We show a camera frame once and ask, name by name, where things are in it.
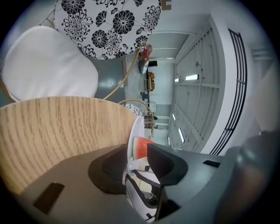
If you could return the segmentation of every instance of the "white plate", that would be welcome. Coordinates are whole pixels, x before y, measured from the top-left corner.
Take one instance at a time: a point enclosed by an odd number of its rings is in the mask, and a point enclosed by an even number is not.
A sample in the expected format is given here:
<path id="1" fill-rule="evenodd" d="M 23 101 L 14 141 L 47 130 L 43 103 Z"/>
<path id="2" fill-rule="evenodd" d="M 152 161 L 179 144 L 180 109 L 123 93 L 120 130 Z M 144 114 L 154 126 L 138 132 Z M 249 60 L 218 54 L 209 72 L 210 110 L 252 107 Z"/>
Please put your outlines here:
<path id="1" fill-rule="evenodd" d="M 127 173 L 131 175 L 131 170 L 138 169 L 141 163 L 141 159 L 131 161 L 132 157 L 132 141 L 133 138 L 139 136 L 139 137 L 145 137 L 144 136 L 144 117 L 138 116 L 136 120 L 134 121 L 134 124 L 132 126 L 130 137 L 128 140 L 128 147 L 127 147 Z"/>

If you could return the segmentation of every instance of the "black and white floral pattern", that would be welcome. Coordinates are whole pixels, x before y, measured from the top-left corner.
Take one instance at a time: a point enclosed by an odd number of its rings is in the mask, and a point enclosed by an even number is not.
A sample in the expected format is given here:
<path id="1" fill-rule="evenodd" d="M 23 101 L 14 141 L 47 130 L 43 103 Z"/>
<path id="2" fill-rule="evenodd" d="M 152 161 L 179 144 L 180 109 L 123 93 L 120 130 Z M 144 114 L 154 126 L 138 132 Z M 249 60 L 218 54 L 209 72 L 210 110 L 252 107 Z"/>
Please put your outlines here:
<path id="1" fill-rule="evenodd" d="M 118 34 L 127 34 L 134 25 L 134 19 L 132 12 L 121 11 L 113 19 L 113 28 Z"/>
<path id="2" fill-rule="evenodd" d="M 85 55 L 88 56 L 90 58 L 95 58 L 96 54 L 93 50 L 93 48 L 91 48 L 91 45 L 88 44 L 87 46 L 83 47 L 80 43 L 78 43 L 78 49 Z"/>
<path id="3" fill-rule="evenodd" d="M 62 0 L 61 6 L 68 14 L 76 14 L 84 7 L 85 0 Z"/>
<path id="4" fill-rule="evenodd" d="M 161 0 L 57 0 L 56 8 L 55 28 L 84 55 L 107 60 L 148 40 L 158 24 Z"/>
<path id="5" fill-rule="evenodd" d="M 68 15 L 68 19 L 63 20 L 62 26 L 64 26 L 64 31 L 71 40 L 82 42 L 88 35 L 92 23 L 92 18 L 87 17 L 87 10 L 85 9 L 83 12 Z"/>
<path id="6" fill-rule="evenodd" d="M 123 104 L 123 106 L 125 108 L 129 109 L 130 111 L 132 111 L 136 116 L 144 117 L 141 110 L 138 107 L 136 107 L 135 105 L 130 104 L 130 103 L 125 103 L 125 104 Z"/>

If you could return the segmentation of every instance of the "floor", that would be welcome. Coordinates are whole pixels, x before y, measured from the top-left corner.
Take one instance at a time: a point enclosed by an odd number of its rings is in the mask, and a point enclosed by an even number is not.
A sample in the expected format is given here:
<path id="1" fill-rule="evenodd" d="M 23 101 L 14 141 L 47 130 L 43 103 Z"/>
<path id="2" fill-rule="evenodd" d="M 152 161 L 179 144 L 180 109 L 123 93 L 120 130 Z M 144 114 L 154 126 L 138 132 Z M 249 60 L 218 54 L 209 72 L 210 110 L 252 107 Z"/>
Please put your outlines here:
<path id="1" fill-rule="evenodd" d="M 56 0 L 36 0 L 33 4 L 19 17 L 17 22 L 7 34 L 1 48 L 0 48 L 0 69 L 3 65 L 3 60 L 17 38 L 27 29 L 41 23 L 53 10 Z M 124 58 L 126 61 L 126 69 L 128 70 L 135 53 L 131 53 Z M 98 71 L 98 88 L 95 98 L 104 98 L 122 81 L 126 71 L 123 71 L 123 58 L 115 60 L 97 60 L 92 62 Z M 124 99 L 139 99 L 141 100 L 140 91 L 144 91 L 144 75 L 138 71 L 138 63 L 136 63 L 128 81 L 122 85 L 120 89 L 108 100 L 113 102 L 120 102 Z M 6 105 L 9 100 L 3 93 L 0 93 L 0 106 Z"/>

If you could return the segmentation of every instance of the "metal railing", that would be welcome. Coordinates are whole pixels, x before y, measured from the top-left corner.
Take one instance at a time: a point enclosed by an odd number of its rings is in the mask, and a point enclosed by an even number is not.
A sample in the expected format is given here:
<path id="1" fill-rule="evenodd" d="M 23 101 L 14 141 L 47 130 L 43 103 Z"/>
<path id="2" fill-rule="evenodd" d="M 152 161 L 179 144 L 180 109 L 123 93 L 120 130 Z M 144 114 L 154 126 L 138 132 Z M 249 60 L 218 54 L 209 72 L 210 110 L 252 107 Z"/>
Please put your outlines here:
<path id="1" fill-rule="evenodd" d="M 240 119 L 240 115 L 242 113 L 242 109 L 246 97 L 247 60 L 246 60 L 246 53 L 245 53 L 243 40 L 239 33 L 235 33 L 230 29 L 229 32 L 234 45 L 235 57 L 237 63 L 236 92 L 235 92 L 235 98 L 234 98 L 231 115 L 229 117 L 229 120 L 227 122 L 227 125 L 221 137 L 219 138 L 215 147 L 210 152 L 210 154 L 212 155 L 219 155 L 220 152 L 225 147 L 225 145 L 228 143 L 229 139 L 231 138 Z"/>

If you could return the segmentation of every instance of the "wood grain surface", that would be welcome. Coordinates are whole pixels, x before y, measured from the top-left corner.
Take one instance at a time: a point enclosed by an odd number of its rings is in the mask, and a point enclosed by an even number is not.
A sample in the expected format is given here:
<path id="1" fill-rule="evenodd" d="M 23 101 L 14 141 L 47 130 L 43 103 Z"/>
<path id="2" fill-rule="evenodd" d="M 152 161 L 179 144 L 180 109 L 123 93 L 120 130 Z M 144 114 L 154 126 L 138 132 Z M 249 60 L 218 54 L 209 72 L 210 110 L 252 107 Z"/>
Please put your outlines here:
<path id="1" fill-rule="evenodd" d="M 136 116 L 116 103 L 50 97 L 0 108 L 0 173 L 10 191 L 67 158 L 127 144 Z"/>

